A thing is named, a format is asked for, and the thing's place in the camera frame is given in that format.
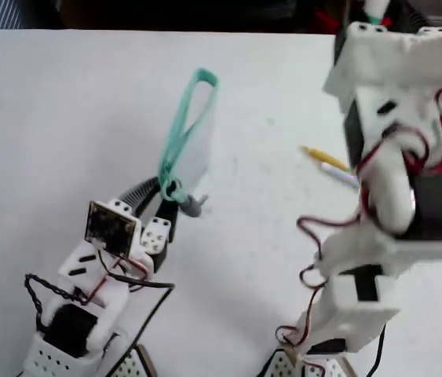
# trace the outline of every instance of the perforated plastic base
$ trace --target perforated plastic base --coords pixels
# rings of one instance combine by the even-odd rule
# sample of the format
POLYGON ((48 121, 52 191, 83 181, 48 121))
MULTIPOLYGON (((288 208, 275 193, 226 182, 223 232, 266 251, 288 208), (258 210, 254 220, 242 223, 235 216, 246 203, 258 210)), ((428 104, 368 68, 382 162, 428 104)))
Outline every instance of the perforated plastic base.
POLYGON ((146 372, 138 352, 132 350, 130 355, 119 365, 111 377, 153 377, 146 372))
POLYGON ((285 351, 278 350, 274 353, 264 377, 356 377, 353 371, 343 368, 336 359, 313 359, 314 364, 322 369, 298 361, 293 365, 285 351))

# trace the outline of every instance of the pen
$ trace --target pen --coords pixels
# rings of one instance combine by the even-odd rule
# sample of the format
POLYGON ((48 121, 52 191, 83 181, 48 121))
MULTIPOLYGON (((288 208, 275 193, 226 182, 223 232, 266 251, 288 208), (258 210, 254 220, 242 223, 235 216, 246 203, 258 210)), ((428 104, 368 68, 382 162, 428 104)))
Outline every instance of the pen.
POLYGON ((326 152, 322 152, 319 149, 315 148, 308 148, 308 147, 299 147, 301 151, 308 156, 310 156, 312 159, 317 159, 322 163, 328 163, 329 165, 332 165, 333 167, 337 167, 340 170, 343 170, 345 173, 351 173, 351 170, 341 161, 338 159, 335 159, 331 155, 327 154, 326 152))
POLYGON ((358 190, 360 188, 359 181, 355 176, 351 175, 350 173, 346 173, 345 171, 330 165, 329 163, 320 163, 320 169, 324 173, 329 174, 331 177, 334 177, 341 182, 345 182, 354 189, 358 190))

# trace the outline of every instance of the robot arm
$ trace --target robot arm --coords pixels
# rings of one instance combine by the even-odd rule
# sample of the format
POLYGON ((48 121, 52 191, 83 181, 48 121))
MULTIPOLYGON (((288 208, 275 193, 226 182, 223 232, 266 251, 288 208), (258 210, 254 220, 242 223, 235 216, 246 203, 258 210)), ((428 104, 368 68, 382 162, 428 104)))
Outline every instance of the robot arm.
POLYGON ((360 214, 321 246, 320 299, 287 328, 304 358, 361 350, 400 311, 397 277, 442 260, 442 28, 350 24, 326 91, 345 114, 360 214))
POLYGON ((163 200, 144 225, 140 216, 158 192, 159 183, 153 178, 107 204, 90 202, 83 240, 59 268, 57 284, 26 276, 38 310, 38 329, 24 363, 24 376, 101 375, 100 366, 115 334, 127 337, 118 323, 130 288, 167 288, 164 298, 173 289, 173 284, 149 281, 165 260, 179 208, 176 202, 163 200), (44 312, 30 280, 57 294, 44 312))

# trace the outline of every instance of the pencil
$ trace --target pencil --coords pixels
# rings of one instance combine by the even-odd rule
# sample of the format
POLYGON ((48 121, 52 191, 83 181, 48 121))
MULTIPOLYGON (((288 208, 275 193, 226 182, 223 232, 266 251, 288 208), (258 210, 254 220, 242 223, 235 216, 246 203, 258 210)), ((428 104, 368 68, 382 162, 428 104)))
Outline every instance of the pencil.
POLYGON ((308 156, 310 156, 312 159, 317 159, 322 163, 328 163, 329 165, 332 165, 333 167, 337 167, 340 170, 343 170, 346 173, 351 173, 352 171, 341 161, 334 158, 333 156, 327 154, 326 152, 322 152, 319 149, 315 148, 308 148, 305 146, 299 147, 301 151, 308 156))

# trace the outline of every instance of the white 3d-printed robot arm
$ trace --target white 3d-printed robot arm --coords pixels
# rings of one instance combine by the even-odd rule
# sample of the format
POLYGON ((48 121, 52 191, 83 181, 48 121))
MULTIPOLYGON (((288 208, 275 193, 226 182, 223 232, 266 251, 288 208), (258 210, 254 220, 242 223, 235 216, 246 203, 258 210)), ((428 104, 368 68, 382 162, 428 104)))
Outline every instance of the white 3d-printed robot arm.
POLYGON ((322 294, 287 335, 304 358, 361 350, 400 311, 397 277, 442 259, 442 28, 351 24, 326 91, 345 114, 360 216, 316 256, 322 294))

